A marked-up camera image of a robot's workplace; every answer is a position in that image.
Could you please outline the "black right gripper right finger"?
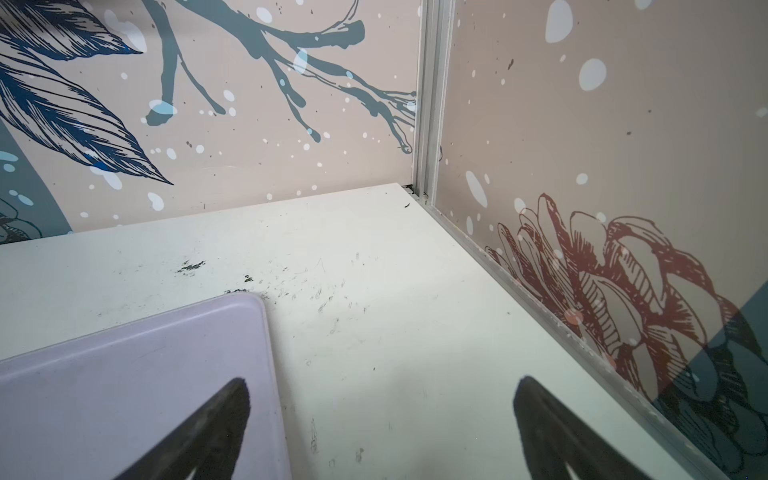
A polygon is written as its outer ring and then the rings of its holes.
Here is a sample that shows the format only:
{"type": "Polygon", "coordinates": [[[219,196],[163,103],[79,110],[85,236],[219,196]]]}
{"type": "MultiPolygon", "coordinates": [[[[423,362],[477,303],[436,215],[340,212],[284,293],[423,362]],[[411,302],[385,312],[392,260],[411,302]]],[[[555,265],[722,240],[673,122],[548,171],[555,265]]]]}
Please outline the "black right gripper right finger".
{"type": "Polygon", "coordinates": [[[649,479],[533,377],[519,382],[513,410],[533,479],[649,479]]]}

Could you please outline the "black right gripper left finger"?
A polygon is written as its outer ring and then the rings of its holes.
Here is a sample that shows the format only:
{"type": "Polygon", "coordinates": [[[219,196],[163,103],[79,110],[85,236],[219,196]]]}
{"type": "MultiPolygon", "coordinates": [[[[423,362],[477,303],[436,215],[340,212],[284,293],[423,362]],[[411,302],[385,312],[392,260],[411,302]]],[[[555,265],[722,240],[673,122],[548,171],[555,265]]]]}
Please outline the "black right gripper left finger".
{"type": "Polygon", "coordinates": [[[230,479],[250,411],[246,382],[234,378],[118,477],[230,479]]]}

